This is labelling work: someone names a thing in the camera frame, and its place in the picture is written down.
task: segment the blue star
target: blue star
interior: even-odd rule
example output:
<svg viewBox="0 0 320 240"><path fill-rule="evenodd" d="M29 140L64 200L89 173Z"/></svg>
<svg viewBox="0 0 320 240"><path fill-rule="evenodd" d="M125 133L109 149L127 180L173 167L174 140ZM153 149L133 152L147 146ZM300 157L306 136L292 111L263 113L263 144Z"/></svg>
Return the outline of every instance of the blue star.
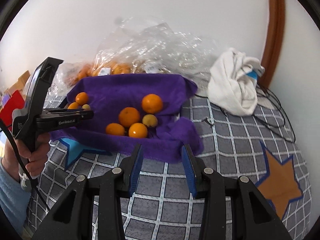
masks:
<svg viewBox="0 0 320 240"><path fill-rule="evenodd" d="M83 145L69 138L61 138L59 141L67 147L66 163L64 167L65 170L74 164L83 153L111 155L109 152Z"/></svg>

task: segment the small screen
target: small screen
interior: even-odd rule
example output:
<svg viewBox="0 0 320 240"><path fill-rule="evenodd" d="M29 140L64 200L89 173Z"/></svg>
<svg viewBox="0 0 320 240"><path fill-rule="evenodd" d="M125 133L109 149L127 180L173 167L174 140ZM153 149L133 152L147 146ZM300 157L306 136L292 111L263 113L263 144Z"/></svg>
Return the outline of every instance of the small screen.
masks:
<svg viewBox="0 0 320 240"><path fill-rule="evenodd" d="M28 89L27 97L31 97L32 96L32 92L33 92L33 89L35 88L36 80L37 80L38 75L40 73L41 67L42 67L42 65L39 66L36 69L35 73L33 74L33 77L31 79L30 86L29 86L29 89Z"/></svg>

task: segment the light blue sleeve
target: light blue sleeve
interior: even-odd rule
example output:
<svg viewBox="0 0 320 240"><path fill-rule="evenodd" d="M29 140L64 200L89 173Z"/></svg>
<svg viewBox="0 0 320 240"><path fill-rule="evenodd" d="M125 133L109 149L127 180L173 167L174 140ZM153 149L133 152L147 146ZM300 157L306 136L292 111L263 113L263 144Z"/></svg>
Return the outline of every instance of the light blue sleeve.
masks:
<svg viewBox="0 0 320 240"><path fill-rule="evenodd" d="M0 206L19 235L27 216L31 193L25 192L2 166L0 158Z"/></svg>

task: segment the red object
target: red object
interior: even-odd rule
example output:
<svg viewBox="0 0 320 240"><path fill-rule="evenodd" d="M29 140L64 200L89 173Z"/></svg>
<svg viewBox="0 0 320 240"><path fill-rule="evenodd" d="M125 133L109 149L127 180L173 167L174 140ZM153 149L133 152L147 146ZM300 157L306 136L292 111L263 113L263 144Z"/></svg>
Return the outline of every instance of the red object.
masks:
<svg viewBox="0 0 320 240"><path fill-rule="evenodd" d="M22 109L24 107L24 100L18 90L16 90L8 102L0 111L0 118L6 126L12 124L12 112L14 109Z"/></svg>

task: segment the gray bedspread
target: gray bedspread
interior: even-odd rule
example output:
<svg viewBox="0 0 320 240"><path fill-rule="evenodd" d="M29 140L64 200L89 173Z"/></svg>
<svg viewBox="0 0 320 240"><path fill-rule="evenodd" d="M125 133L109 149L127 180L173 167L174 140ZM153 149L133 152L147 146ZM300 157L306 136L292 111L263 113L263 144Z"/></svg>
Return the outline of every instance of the gray bedspread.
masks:
<svg viewBox="0 0 320 240"><path fill-rule="evenodd" d="M56 107L59 102L52 102ZM258 106L255 114L269 123L281 124L278 111ZM293 239L302 239L308 231L311 207L311 188L306 162L295 144L285 142L271 133L252 117L237 117L227 114L210 104L206 98L194 97L186 102L181 116L190 118L204 143L200 157L208 167L223 176L238 178L248 176L254 183L266 174L266 165L259 140L280 161L293 155L296 179L303 191L303 198L290 203L283 219ZM214 122L210 127L202 122L208 117ZM278 129L290 137L289 129ZM58 141L51 142L49 161L40 178L40 189L48 205L63 193L65 188L79 174L95 177L118 166L124 158L121 154L112 156L84 154L69 170L64 171L66 147ZM93 238L98 239L96 198L92 221ZM126 239L134 240L194 240L198 239L204 201L193 200L186 183L181 163L168 164L145 159L140 173L136 193L129 199L122 199L122 219ZM227 238L231 239L232 220L230 198L226 198ZM46 215L43 204L33 193L26 226L35 231Z"/></svg>

